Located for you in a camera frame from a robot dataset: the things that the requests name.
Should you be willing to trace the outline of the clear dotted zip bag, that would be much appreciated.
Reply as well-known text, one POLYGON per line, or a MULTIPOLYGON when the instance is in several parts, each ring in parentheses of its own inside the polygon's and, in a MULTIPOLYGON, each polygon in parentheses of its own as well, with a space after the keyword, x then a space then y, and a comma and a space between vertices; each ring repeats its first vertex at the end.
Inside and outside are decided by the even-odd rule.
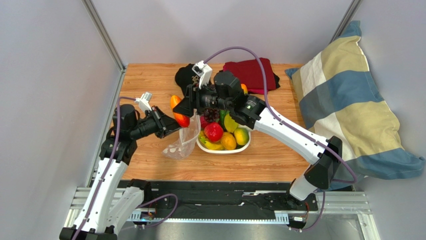
POLYGON ((193 152, 199 134, 201 132, 200 116, 195 114, 189 119, 189 127, 181 128, 178 131, 178 139, 169 144, 162 154, 171 159, 183 160, 193 152))

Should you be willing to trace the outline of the dark purple grape bunch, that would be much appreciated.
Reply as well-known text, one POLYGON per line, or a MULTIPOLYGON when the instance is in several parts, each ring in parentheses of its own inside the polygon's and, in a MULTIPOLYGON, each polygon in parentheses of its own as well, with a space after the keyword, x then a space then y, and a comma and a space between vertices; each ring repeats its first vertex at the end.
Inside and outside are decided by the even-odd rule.
POLYGON ((220 120, 220 111, 217 109, 207 108, 202 116, 207 123, 218 122, 220 120))

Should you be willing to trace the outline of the yellow orange mango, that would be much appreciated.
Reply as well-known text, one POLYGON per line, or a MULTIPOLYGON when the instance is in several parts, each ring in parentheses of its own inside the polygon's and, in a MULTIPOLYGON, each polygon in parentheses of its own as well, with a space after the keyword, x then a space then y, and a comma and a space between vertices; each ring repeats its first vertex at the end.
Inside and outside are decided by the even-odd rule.
POLYGON ((235 137, 229 133, 229 132, 224 132, 221 139, 220 139, 220 143, 222 144, 222 146, 224 147, 225 150, 228 151, 232 151, 235 150, 237 148, 237 142, 235 137))

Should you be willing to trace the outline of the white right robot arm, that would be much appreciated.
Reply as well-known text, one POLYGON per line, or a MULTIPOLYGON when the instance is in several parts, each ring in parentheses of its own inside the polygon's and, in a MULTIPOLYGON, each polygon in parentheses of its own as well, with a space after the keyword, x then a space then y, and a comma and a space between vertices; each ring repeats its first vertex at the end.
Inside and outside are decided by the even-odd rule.
POLYGON ((287 190, 291 198, 304 201, 316 190, 327 190, 342 161, 342 141, 321 137, 280 116, 266 102, 245 94, 240 80, 229 71, 215 75, 209 85, 202 77, 187 86, 185 97, 172 111, 187 117, 206 109, 228 111, 238 124, 265 133, 292 148, 308 163, 305 172, 287 190))

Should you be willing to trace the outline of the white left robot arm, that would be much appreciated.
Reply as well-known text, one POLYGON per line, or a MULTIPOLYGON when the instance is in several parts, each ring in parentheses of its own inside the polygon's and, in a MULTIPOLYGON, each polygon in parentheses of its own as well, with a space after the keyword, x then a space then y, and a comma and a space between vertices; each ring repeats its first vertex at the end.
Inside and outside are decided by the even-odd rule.
POLYGON ((162 139, 180 129, 173 118, 153 106, 140 113, 131 104, 115 109, 112 127, 100 148, 100 160, 90 192, 71 227, 63 227, 61 240, 116 240, 131 213, 151 191, 146 180, 133 179, 113 204, 119 182, 137 149, 137 140, 150 135, 162 139))

